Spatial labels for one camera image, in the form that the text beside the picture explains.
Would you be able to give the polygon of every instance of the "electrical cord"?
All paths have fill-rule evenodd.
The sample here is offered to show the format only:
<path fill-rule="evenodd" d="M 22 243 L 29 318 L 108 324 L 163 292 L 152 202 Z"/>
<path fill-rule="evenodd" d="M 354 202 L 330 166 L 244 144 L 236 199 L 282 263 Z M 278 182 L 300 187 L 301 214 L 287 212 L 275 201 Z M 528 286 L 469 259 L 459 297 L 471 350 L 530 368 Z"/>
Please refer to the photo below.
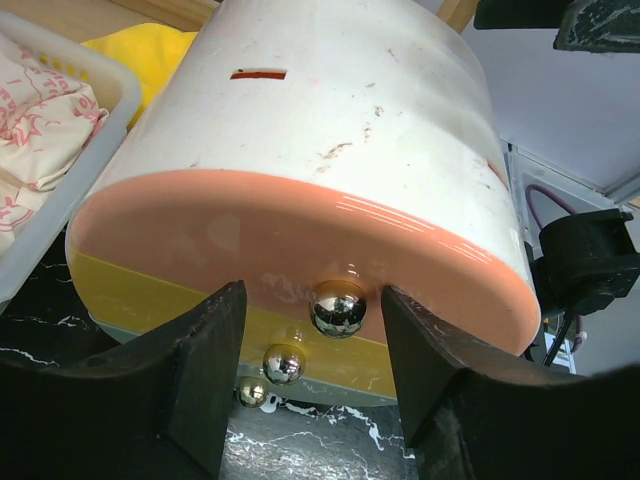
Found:
<path fill-rule="evenodd" d="M 566 312 L 564 312 L 564 315 L 562 316 L 562 321 L 560 322 L 560 326 L 558 328 L 558 331 L 556 332 L 556 338 L 553 340 L 553 343 L 551 344 L 551 348 L 545 355 L 544 361 L 542 362 L 542 364 L 545 367 L 548 367 L 553 363 L 553 360 L 556 358 L 556 355 L 558 354 L 558 350 L 560 350 L 560 347 L 564 343 L 564 339 L 567 336 L 567 332 L 569 331 L 571 322 L 573 322 L 575 317 L 579 317 L 579 316 L 580 315 L 576 315 L 570 310 L 567 310 Z"/>
<path fill-rule="evenodd" d="M 541 185 L 535 185 L 535 184 L 527 185 L 527 187 L 524 190 L 527 207 L 529 208 L 529 211 L 531 212 L 531 216 L 533 217 L 533 220 L 536 222 L 536 225 L 540 230 L 544 228 L 544 225 L 542 224 L 542 219 L 540 218 L 538 211 L 533 205 L 533 192 L 538 192 L 541 195 L 544 195 L 553 203 L 555 203 L 560 208 L 562 208 L 569 215 L 575 215 L 578 213 L 578 211 L 575 208 L 573 208 L 571 205 L 569 205 L 569 203 L 567 203 L 565 200 L 560 198 L 558 195 L 556 195 L 554 192 L 552 192 L 548 188 L 545 188 Z M 576 322 L 576 336 L 573 340 L 573 345 L 571 346 L 571 353 L 577 352 L 578 349 L 582 346 L 582 344 L 587 340 L 587 332 L 584 331 L 584 321 L 582 319 L 582 316 L 574 315 L 574 317 Z M 566 334 L 567 332 L 565 331 L 562 337 L 562 341 L 564 341 L 564 337 L 566 336 Z"/>

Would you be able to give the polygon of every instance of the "white basket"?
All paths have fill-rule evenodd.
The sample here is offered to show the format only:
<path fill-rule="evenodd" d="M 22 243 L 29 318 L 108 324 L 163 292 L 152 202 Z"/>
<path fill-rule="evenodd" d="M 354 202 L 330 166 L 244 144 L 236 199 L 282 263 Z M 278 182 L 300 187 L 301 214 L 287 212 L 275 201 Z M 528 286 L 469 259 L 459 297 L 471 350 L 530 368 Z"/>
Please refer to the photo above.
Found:
<path fill-rule="evenodd" d="M 104 55 L 0 10 L 0 33 L 31 50 L 49 68 L 91 85 L 98 105 L 109 110 L 100 132 L 89 142 L 42 208 L 0 256 L 0 312 L 20 290 L 64 228 L 127 135 L 140 106 L 136 76 Z"/>

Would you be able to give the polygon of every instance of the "metal sphere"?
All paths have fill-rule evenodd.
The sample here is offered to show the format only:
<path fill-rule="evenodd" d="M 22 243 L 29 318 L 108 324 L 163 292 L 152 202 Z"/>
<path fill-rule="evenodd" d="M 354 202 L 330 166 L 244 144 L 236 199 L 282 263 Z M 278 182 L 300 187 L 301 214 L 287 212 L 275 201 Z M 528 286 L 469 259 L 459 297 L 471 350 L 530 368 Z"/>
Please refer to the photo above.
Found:
<path fill-rule="evenodd" d="M 258 378 L 243 378 L 236 392 L 238 403 L 245 408 L 258 408 L 267 401 L 267 388 Z"/>
<path fill-rule="evenodd" d="M 306 366 L 304 353 L 291 345 L 272 345 L 264 354 L 264 375 L 274 385 L 291 385 L 302 377 Z"/>
<path fill-rule="evenodd" d="M 360 287 L 345 281 L 320 284 L 309 305 L 311 322 L 329 338 L 348 338 L 364 324 L 367 302 Z"/>

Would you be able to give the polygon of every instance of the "marble surface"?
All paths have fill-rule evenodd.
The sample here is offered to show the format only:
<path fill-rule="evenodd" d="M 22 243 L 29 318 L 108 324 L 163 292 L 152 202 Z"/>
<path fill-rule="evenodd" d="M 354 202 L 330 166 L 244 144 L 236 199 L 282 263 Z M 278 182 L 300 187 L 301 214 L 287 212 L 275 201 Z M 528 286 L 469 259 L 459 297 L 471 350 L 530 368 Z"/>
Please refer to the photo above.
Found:
<path fill-rule="evenodd" d="M 72 365 L 116 345 L 73 288 L 61 234 L 0 316 L 0 358 Z M 229 420 L 222 480 L 418 480 L 397 407 L 296 404 L 272 396 Z"/>

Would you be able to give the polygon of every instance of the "chrome ball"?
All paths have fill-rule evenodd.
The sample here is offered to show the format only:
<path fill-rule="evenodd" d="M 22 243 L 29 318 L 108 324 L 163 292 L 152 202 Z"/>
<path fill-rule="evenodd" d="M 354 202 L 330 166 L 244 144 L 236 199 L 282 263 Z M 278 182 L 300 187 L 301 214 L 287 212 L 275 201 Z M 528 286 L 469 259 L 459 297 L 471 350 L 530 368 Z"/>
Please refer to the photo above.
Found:
<path fill-rule="evenodd" d="M 345 281 L 320 284 L 309 305 L 311 322 L 326 337 L 348 338 L 364 324 L 367 302 L 360 287 Z"/>
<path fill-rule="evenodd" d="M 243 378 L 236 391 L 238 403 L 245 408 L 258 408 L 264 405 L 268 396 L 267 388 L 258 378 Z"/>
<path fill-rule="evenodd" d="M 264 354 L 264 375 L 274 385 L 291 385 L 302 377 L 306 366 L 304 353 L 291 345 L 272 345 Z"/>

